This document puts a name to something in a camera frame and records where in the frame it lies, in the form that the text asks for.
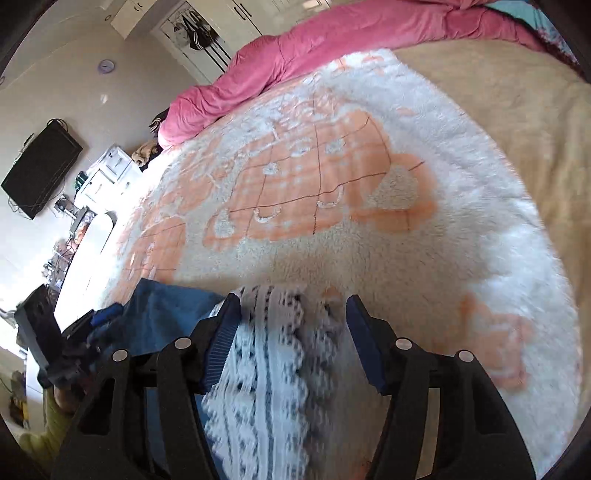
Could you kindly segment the green left sleeve forearm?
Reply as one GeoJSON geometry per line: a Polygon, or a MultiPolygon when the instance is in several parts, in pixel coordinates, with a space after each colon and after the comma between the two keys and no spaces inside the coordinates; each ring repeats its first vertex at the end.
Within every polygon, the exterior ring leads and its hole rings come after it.
{"type": "Polygon", "coordinates": [[[43,433],[23,433],[18,444],[27,456],[47,476],[50,475],[54,461],[77,410],[79,401],[70,389],[53,386],[44,391],[46,426],[43,433]]]}

